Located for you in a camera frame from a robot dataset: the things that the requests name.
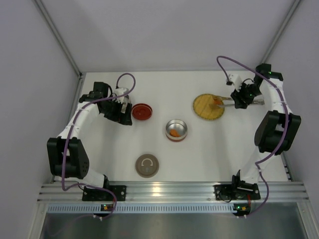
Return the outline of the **steel serving tongs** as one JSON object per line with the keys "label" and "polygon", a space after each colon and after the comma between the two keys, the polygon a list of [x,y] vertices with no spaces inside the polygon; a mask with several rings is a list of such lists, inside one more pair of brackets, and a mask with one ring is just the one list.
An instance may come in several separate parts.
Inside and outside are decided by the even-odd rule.
{"label": "steel serving tongs", "polygon": [[[222,105],[215,105],[214,98],[220,98],[223,101]],[[249,105],[264,105],[265,102],[263,99],[253,100]],[[235,107],[235,101],[231,97],[222,97],[222,96],[213,96],[213,102],[209,103],[208,106],[212,110],[217,110],[221,108]]]}

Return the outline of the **orange fried food piece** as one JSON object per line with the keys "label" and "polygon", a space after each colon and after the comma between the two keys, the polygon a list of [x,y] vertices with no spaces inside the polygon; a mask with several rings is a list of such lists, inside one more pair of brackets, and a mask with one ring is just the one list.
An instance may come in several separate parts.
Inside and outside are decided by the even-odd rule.
{"label": "orange fried food piece", "polygon": [[170,136],[172,136],[172,137],[180,137],[180,134],[179,134],[178,131],[175,130],[175,129],[171,129],[171,130],[169,131],[169,134],[170,134]]}

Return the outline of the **beige round lid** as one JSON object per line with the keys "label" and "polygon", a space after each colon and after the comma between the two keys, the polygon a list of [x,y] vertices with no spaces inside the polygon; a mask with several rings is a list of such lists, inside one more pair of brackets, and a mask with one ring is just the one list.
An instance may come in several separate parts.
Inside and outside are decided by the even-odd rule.
{"label": "beige round lid", "polygon": [[135,162],[135,169],[143,178],[154,177],[160,168],[158,159],[152,154],[143,154]]}

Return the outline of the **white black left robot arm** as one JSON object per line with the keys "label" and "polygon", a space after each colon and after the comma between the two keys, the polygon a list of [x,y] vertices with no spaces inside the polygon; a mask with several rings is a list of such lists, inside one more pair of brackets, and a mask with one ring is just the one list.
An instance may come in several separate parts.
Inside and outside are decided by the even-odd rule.
{"label": "white black left robot arm", "polygon": [[64,192],[73,187],[83,187],[85,193],[100,193],[103,200],[117,202],[107,176],[91,169],[81,139],[90,131],[91,124],[99,115],[122,125],[132,125],[130,92],[124,87],[112,89],[106,83],[95,82],[93,90],[80,97],[77,109],[65,129],[47,141],[50,171],[61,178]]}

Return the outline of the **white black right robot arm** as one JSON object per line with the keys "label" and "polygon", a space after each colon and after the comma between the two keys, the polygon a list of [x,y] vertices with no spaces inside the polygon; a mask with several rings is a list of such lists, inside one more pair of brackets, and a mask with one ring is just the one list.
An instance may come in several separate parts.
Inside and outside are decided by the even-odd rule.
{"label": "white black right robot arm", "polygon": [[230,194],[236,200],[261,198],[257,183],[263,179],[263,171],[291,148],[301,124],[301,117],[292,113],[284,96],[282,74],[273,72],[270,64],[256,67],[251,84],[237,78],[231,93],[236,109],[246,109],[257,96],[263,97],[267,112],[255,132],[249,161],[232,177]]}

